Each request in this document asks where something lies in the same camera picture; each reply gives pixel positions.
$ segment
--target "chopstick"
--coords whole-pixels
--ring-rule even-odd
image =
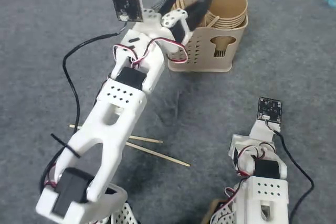
[[[69,127],[70,127],[70,128],[74,128],[75,125],[73,125],[73,124],[69,124]],[[159,144],[162,144],[162,143],[163,143],[163,142],[160,141],[160,140],[151,139],[151,138],[147,138],[147,137],[141,137],[141,136],[130,136],[130,138],[131,138],[131,139],[134,139],[134,140],[142,140],[142,141],[151,142],[151,143],[159,143]],[[166,160],[168,160],[168,161],[177,163],[177,164],[179,164],[179,165],[183,165],[183,166],[186,166],[186,167],[190,167],[190,164],[188,164],[188,163],[186,163],[186,162],[183,162],[183,161],[178,160],[178,159],[173,158],[173,157],[169,157],[169,156],[164,155],[164,154],[161,154],[161,153],[159,153],[159,152],[152,151],[152,150],[147,149],[147,148],[144,148],[144,147],[142,147],[142,146],[139,146],[139,145],[136,145],[136,144],[133,144],[133,143],[130,143],[130,142],[126,142],[126,145],[129,146],[129,147],[138,149],[138,150],[140,150],[140,151],[143,151],[143,152],[152,154],[152,155],[154,155],[154,156],[157,156],[157,157],[166,159]]]
[[[219,16],[216,16],[206,27],[212,27],[219,20]]]
[[[177,164],[180,164],[180,165],[184,165],[184,166],[186,166],[186,167],[190,167],[190,164],[188,164],[188,163],[185,163],[185,162],[180,161],[180,160],[178,160],[178,159],[176,159],[176,158],[169,157],[169,156],[167,156],[167,155],[161,154],[161,153],[159,153],[159,152],[155,152],[155,151],[152,151],[152,150],[150,150],[150,149],[147,149],[147,148],[138,146],[138,145],[136,145],[136,144],[132,144],[132,143],[130,143],[130,142],[126,142],[126,145],[129,146],[129,147],[138,149],[138,150],[140,150],[140,151],[147,152],[147,153],[152,154],[152,155],[154,155],[154,156],[157,156],[157,157],[160,157],[160,158],[169,160],[169,161],[171,161],[171,162],[174,162],[174,163],[177,163]]]

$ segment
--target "red and white wire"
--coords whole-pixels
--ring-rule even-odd
[[[185,59],[183,60],[174,60],[174,59],[170,59],[170,61],[174,62],[174,63],[186,63],[188,61],[188,53],[187,53],[187,50],[185,49],[185,46],[182,45],[181,43],[178,43],[174,40],[171,40],[171,39],[167,39],[167,38],[163,38],[163,37],[158,37],[158,38],[154,38],[152,39],[151,41],[149,41],[149,43],[147,44],[147,47],[146,47],[146,50],[145,52],[143,53],[143,56],[140,57],[137,61],[133,61],[132,63],[133,64],[139,64],[149,53],[150,51],[150,46],[154,43],[154,42],[157,42],[157,41],[164,41],[166,43],[169,43],[169,44],[172,44],[172,45],[175,45],[179,48],[182,49],[182,51],[184,52],[185,54]]]
[[[241,187],[241,184],[243,183],[243,181],[245,181],[246,178],[243,178],[240,182],[239,182],[239,185],[237,187],[237,190],[233,193],[233,195],[229,198],[229,200],[224,204],[222,205],[212,216],[211,216],[211,219],[210,219],[210,224],[213,224],[213,221],[214,221],[214,218],[217,216],[217,214],[223,210],[226,206],[228,206],[231,202],[234,201],[234,199],[237,197],[237,194],[238,194],[238,191]]]
[[[225,187],[225,188],[224,188],[224,193],[225,193],[226,196],[229,197],[229,198],[230,198],[232,195],[228,194],[228,193],[227,193],[227,190],[231,191],[231,193],[235,193],[235,190],[234,190],[233,188],[231,188],[231,187]]]
[[[55,188],[57,186],[57,184],[53,180],[47,180],[47,181],[44,182],[44,186],[51,186],[52,188]]]
[[[115,44],[112,48],[112,52],[113,52],[113,57],[114,60],[117,61],[117,48],[120,47],[122,49],[126,49],[127,51],[130,51],[132,53],[131,56],[131,62],[137,61],[138,60],[138,55],[137,53],[130,47],[122,45],[122,44]]]
[[[238,173],[243,175],[243,176],[251,176],[251,174],[247,173],[246,171],[244,170],[241,170],[239,168],[239,158],[244,154],[244,152],[246,152],[248,149],[250,148],[255,148],[255,150],[257,151],[257,158],[259,158],[259,151],[258,151],[258,148],[254,145],[247,145],[245,146],[238,154],[238,157],[237,157],[237,169],[238,169]]]

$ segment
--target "black cable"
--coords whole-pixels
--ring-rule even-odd
[[[87,44],[90,44],[92,42],[98,41],[98,40],[102,40],[102,39],[108,39],[114,36],[117,36],[119,34],[121,34],[121,32],[126,28],[127,22],[124,23],[123,27],[117,32],[117,33],[113,33],[113,34],[104,34],[104,35],[100,35],[97,36],[95,38],[86,40],[84,42],[82,42],[81,44],[75,46],[71,51],[69,51],[63,58],[62,61],[62,67],[63,67],[63,72],[67,78],[67,81],[71,87],[71,90],[75,96],[75,100],[76,100],[76,121],[75,121],[75,127],[73,128],[73,133],[75,134],[78,130],[78,124],[79,124],[79,118],[80,118],[80,104],[79,104],[79,98],[78,98],[78,94],[77,91],[75,89],[75,86],[73,85],[72,79],[70,78],[70,75],[68,73],[67,70],[67,59],[73,54],[75,53],[78,49],[82,48],[83,46],[86,46]],[[49,171],[51,170],[51,168],[53,167],[54,163],[56,162],[56,160],[58,159],[58,157],[61,155],[62,151],[64,150],[65,147],[62,147],[50,160],[50,162],[47,164],[46,168],[44,169],[40,181],[39,181],[39,191],[40,193],[42,193],[43,188],[44,188],[44,181],[46,176],[48,176]]]
[[[77,158],[80,158],[80,155],[67,143],[63,142],[60,138],[58,138],[57,136],[55,136],[53,133],[50,134],[53,139],[55,139],[58,143],[60,143],[61,145],[63,145],[63,147],[67,148],[68,150],[70,150],[74,156],[76,156]]]
[[[83,46],[86,46],[87,44],[90,44],[92,42],[98,41],[98,40],[102,40],[102,39],[108,39],[111,38],[113,36],[117,36],[119,35],[126,27],[127,22],[124,23],[124,26],[119,30],[119,32],[114,33],[114,34],[104,34],[104,35],[100,35],[97,36],[95,38],[89,39],[87,41],[84,41],[83,43],[75,46],[71,51],[69,51],[63,58],[63,62],[62,62],[62,67],[63,67],[63,72],[68,80],[68,83],[71,87],[71,90],[73,92],[73,96],[75,97],[76,100],[76,120],[75,120],[75,127],[73,128],[73,134],[75,134],[78,130],[78,124],[79,124],[79,118],[80,118],[80,104],[79,104],[79,98],[78,98],[78,94],[77,91],[75,89],[75,86],[73,85],[72,79],[70,78],[70,75],[68,73],[67,70],[67,59],[74,53],[76,52],[78,49],[82,48]]]
[[[268,125],[267,120],[265,120],[265,123],[271,131],[273,131],[276,135],[278,135],[280,137],[282,147],[284,148],[285,152],[287,153],[287,156],[292,161],[292,163],[296,166],[296,168],[299,169],[300,172],[302,172],[302,174],[307,178],[307,180],[309,180],[310,185],[311,185],[310,188],[299,198],[299,200],[294,205],[292,212],[290,213],[289,224],[292,224],[293,223],[293,218],[294,218],[296,212],[298,211],[299,206],[304,201],[304,199],[314,190],[314,188],[315,188],[314,180],[301,168],[301,166],[295,161],[293,156],[290,154],[289,150],[286,147],[284,136],[280,132],[278,132],[274,129],[271,129]]]

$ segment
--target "perforated bracket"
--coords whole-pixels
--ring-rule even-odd
[[[159,24],[161,21],[161,14],[156,13],[152,9],[144,9],[142,13],[143,22],[144,23],[157,23]]]
[[[288,184],[283,179],[252,176],[247,181],[248,198],[264,201],[284,201],[288,204]]]
[[[161,24],[164,27],[172,28],[178,20],[183,18],[186,19],[187,17],[188,14],[186,11],[182,9],[176,9],[164,15],[161,19]]]
[[[111,216],[112,224],[138,224],[136,221],[132,209],[128,203],[125,203],[120,212]]]
[[[99,101],[107,101],[128,110],[136,110],[144,99],[144,92],[112,79],[106,82],[97,97]]]

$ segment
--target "paper cup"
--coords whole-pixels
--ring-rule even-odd
[[[212,0],[209,15],[226,21],[240,18],[247,11],[247,0]]]
[[[212,27],[215,28],[219,28],[219,29],[232,29],[232,28],[236,28],[239,25],[241,25],[244,20],[245,20],[246,16],[243,16],[240,20],[235,21],[234,23],[221,23],[219,20],[217,22],[215,22]],[[212,20],[206,18],[206,23],[210,24]]]
[[[223,22],[222,20],[219,19],[215,22],[215,24],[213,26],[214,27],[217,27],[217,26],[223,26],[223,27],[239,26],[242,22],[244,22],[245,18],[246,18],[246,14],[244,16],[242,16],[241,18],[239,18],[238,20],[235,20],[234,22]],[[206,17],[205,20],[206,20],[207,24],[209,24],[214,19]]]
[[[231,25],[231,24],[234,24],[234,23],[237,23],[237,22],[242,22],[245,19],[246,14],[247,14],[247,12],[243,13],[241,16],[239,16],[239,18],[234,19],[234,20],[229,20],[229,21],[224,20],[222,18],[219,18],[217,22],[219,24],[222,24],[222,25]],[[206,19],[207,20],[213,20],[213,19],[215,19],[215,17],[207,15]]]

